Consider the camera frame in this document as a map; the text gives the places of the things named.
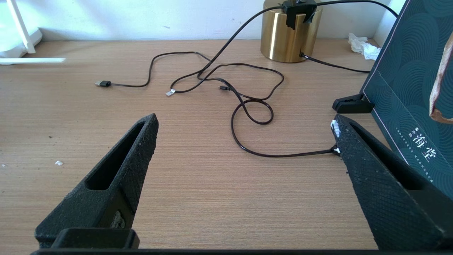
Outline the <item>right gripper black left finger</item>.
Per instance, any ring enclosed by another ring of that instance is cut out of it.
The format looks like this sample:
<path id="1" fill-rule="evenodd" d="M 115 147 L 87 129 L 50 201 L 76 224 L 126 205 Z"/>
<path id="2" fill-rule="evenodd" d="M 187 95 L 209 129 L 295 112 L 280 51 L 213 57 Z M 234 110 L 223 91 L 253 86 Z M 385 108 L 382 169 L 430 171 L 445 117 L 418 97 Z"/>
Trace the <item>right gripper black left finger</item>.
<path id="1" fill-rule="evenodd" d="M 36 227 L 39 247 L 68 228 L 131 229 L 158 129 L 155 114 L 138 120 Z"/>

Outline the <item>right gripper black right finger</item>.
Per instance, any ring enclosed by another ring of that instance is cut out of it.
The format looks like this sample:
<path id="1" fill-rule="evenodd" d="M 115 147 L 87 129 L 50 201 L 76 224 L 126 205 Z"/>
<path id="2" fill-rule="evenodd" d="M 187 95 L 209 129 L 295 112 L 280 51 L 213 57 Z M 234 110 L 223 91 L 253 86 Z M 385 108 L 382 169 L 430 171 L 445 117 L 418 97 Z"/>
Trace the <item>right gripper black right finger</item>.
<path id="1" fill-rule="evenodd" d="M 331 129 L 379 250 L 452 250 L 452 200 L 356 121 Z"/>

